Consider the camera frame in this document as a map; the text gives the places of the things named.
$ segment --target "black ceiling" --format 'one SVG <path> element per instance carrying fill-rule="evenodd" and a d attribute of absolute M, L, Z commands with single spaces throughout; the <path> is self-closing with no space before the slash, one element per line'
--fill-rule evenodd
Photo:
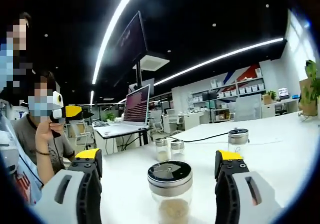
<path fill-rule="evenodd" d="M 33 20 L 38 62 L 54 72 L 65 102 L 89 103 L 91 90 L 95 91 L 94 102 L 103 102 L 100 97 L 119 101 L 126 96 L 128 84 L 136 82 L 132 70 L 117 87 L 108 86 L 103 59 L 97 83 L 91 84 L 104 33 L 119 2 L 29 0 L 25 5 L 24 10 Z M 229 51 L 284 37 L 287 26 L 286 0 L 131 0 L 107 49 L 138 10 L 149 50 L 170 60 L 156 72 L 142 72 L 142 79 L 154 77 L 156 81 Z M 283 47 L 284 42 L 214 62 L 156 86 L 155 94 L 234 68 L 279 58 Z"/>

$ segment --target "bracelet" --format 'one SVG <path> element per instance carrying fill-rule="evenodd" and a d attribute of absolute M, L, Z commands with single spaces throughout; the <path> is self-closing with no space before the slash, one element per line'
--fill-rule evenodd
<path fill-rule="evenodd" d="M 41 152 L 41 151 L 38 151 L 37 149 L 35 149 L 36 150 L 36 153 L 39 153 L 39 154 L 41 154 L 41 155 L 50 155 L 49 153 L 43 153 L 43 152 Z"/>

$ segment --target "jar lid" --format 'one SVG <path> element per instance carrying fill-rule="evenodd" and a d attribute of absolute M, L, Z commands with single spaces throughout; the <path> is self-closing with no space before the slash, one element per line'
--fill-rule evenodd
<path fill-rule="evenodd" d="M 165 161 L 148 170 L 151 191 L 160 196 L 178 196 L 192 186 L 192 169 L 182 161 Z"/>
<path fill-rule="evenodd" d="M 171 149 L 172 150 L 181 150 L 184 149 L 185 142 L 183 140 L 173 140 L 171 142 Z"/>
<path fill-rule="evenodd" d="M 166 138 L 159 138 L 155 140 L 156 146 L 167 146 L 168 142 Z"/>
<path fill-rule="evenodd" d="M 244 144 L 247 143 L 249 137 L 249 131 L 247 129 L 234 129 L 229 131 L 229 143 L 232 144 Z"/>

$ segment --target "granular contents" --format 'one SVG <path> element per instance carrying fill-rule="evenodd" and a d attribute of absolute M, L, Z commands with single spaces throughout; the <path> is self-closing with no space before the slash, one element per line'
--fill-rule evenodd
<path fill-rule="evenodd" d="M 157 154 L 157 159 L 158 159 L 159 162 L 163 162 L 163 161 L 169 160 L 169 154 L 168 154 L 168 152 L 167 152 L 167 151 L 164 151 L 164 150 L 158 152 L 158 154 Z"/>
<path fill-rule="evenodd" d="M 160 224 L 187 224 L 189 205 L 183 199 L 163 200 L 159 207 Z"/>

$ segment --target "small glass jar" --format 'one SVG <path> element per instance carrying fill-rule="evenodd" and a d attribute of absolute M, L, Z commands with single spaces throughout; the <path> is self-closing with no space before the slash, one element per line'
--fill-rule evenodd
<path fill-rule="evenodd" d="M 159 224 L 187 224 L 192 198 L 192 169 L 181 161 L 166 161 L 148 170 Z"/>
<path fill-rule="evenodd" d="M 165 138 L 159 138 L 155 140 L 155 150 L 156 150 L 156 159 L 159 162 L 169 160 L 169 149 L 168 149 L 168 142 Z"/>
<path fill-rule="evenodd" d="M 171 142 L 171 160 L 185 161 L 184 144 L 185 142 L 182 140 L 173 140 Z"/>
<path fill-rule="evenodd" d="M 242 156 L 242 158 L 244 158 L 248 142 L 249 131 L 247 129 L 234 129 L 229 131 L 228 151 L 238 152 Z"/>

